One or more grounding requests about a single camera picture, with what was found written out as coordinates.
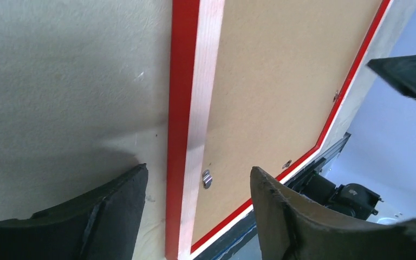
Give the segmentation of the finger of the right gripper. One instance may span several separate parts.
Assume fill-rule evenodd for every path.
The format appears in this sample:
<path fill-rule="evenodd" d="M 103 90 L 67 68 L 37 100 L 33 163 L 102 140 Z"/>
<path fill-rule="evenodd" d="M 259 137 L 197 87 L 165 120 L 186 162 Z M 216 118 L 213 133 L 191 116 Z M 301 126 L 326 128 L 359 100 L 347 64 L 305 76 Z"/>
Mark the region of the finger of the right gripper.
<path fill-rule="evenodd" d="M 401 95 L 416 100 L 416 55 L 374 58 L 367 67 Z"/>

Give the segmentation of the red picture frame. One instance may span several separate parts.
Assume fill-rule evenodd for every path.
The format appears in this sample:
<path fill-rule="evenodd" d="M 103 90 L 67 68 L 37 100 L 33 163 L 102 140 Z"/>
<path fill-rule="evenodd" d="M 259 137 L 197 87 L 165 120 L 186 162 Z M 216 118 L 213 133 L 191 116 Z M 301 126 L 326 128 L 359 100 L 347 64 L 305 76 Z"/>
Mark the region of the red picture frame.
<path fill-rule="evenodd" d="M 193 246 L 197 200 L 201 188 L 211 186 L 212 177 L 202 171 L 204 149 L 215 83 L 224 6 L 226 1 L 174 1 L 172 10 L 170 94 L 168 109 L 167 187 L 165 256 L 167 259 L 193 259 L 198 248 L 214 241 L 241 209 L 223 221 L 223 227 L 200 247 Z M 362 42 L 341 90 L 314 148 L 280 175 L 293 176 L 321 151 L 350 90 L 373 37 L 392 5 L 380 1 L 374 20 Z"/>

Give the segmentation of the brown cardboard backing board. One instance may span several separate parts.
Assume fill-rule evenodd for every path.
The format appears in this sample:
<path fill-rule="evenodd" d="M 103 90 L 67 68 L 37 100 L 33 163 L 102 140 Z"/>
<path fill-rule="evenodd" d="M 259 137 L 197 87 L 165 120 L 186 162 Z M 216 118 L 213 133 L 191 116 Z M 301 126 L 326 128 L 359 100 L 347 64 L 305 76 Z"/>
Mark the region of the brown cardboard backing board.
<path fill-rule="evenodd" d="M 226 1 L 193 246 L 250 198 L 250 171 L 280 175 L 314 148 L 380 1 Z"/>

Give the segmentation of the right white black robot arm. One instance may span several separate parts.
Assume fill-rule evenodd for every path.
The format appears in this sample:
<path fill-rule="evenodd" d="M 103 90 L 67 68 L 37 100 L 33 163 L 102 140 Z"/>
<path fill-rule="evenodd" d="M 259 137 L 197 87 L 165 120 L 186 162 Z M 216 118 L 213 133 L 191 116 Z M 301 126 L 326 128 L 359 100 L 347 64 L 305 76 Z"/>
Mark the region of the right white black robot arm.
<path fill-rule="evenodd" d="M 374 58 L 367 67 L 396 92 L 416 102 L 416 55 Z M 342 147 L 336 145 L 329 155 L 311 163 L 288 187 L 328 209 L 357 219 L 383 225 L 404 220 L 402 212 L 367 187 L 356 183 L 337 186 L 321 175 L 327 161 Z"/>

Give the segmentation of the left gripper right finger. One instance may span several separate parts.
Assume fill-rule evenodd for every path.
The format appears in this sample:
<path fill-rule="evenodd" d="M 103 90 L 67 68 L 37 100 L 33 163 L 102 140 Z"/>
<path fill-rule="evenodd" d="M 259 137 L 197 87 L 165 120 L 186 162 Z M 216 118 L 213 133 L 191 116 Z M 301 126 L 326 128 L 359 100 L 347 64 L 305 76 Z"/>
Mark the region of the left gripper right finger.
<path fill-rule="evenodd" d="M 416 219 L 382 225 L 349 217 L 257 166 L 250 190 L 263 259 L 416 259 Z"/>

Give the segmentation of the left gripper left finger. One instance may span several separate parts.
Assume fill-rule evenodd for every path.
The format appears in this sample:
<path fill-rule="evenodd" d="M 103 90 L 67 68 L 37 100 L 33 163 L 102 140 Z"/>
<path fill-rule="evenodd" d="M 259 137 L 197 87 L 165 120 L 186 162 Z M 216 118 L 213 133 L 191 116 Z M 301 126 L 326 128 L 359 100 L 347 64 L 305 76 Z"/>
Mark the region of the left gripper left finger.
<path fill-rule="evenodd" d="M 139 164 L 28 219 L 0 221 L 0 259 L 132 259 L 147 183 Z"/>

